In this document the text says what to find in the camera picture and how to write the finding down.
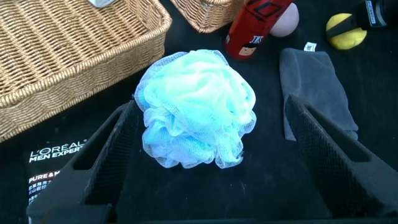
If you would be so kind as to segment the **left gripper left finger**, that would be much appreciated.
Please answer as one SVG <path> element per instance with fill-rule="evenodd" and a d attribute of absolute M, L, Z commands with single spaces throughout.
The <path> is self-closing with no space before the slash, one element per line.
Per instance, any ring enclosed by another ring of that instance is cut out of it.
<path fill-rule="evenodd" d="M 109 223 L 138 137 L 134 100 L 118 107 L 86 141 L 31 152 L 29 223 Z"/>

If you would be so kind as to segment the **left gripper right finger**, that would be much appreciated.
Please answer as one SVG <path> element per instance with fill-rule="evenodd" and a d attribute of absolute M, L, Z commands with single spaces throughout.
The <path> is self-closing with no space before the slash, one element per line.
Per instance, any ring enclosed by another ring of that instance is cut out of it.
<path fill-rule="evenodd" d="M 333 216 L 397 217 L 396 170 L 300 98 L 287 98 L 285 114 Z"/>

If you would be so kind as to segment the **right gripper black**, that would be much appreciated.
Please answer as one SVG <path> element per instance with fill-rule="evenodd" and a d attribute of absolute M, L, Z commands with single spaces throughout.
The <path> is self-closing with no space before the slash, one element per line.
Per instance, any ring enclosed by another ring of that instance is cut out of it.
<path fill-rule="evenodd" d="M 352 14 L 337 14 L 326 24 L 326 37 L 331 39 L 356 28 L 363 30 L 397 28 L 397 0 L 363 0 Z"/>

